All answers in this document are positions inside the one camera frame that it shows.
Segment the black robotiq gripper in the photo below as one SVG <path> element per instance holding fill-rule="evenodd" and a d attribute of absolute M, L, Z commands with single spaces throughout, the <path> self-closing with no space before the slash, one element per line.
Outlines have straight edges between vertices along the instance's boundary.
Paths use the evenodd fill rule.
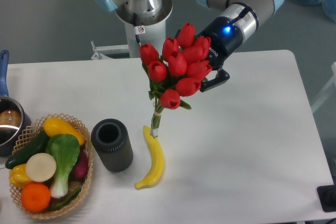
<path fill-rule="evenodd" d="M 200 92 L 206 92 L 224 84 L 230 79 L 230 75 L 222 67 L 224 61 L 243 43 L 244 32 L 238 26 L 242 18 L 229 19 L 225 16 L 218 16 L 207 27 L 196 35 L 211 39 L 209 52 L 206 60 L 209 61 L 213 70 L 217 70 L 214 79 L 203 81 Z"/>

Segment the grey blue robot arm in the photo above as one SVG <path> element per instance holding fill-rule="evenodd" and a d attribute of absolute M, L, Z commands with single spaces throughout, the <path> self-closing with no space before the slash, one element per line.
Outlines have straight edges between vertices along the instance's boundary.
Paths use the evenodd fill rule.
<path fill-rule="evenodd" d="M 129 55 L 139 57 L 139 46 L 146 42 L 161 46 L 165 39 L 165 22 L 169 18 L 172 0 L 94 0 L 106 12 L 116 12 L 123 21 Z M 206 81 L 201 91 L 225 83 L 229 74 L 224 61 L 243 44 L 283 4 L 284 0 L 196 0 L 200 5 L 220 11 L 201 34 L 211 39 L 208 60 L 217 72 Z"/>

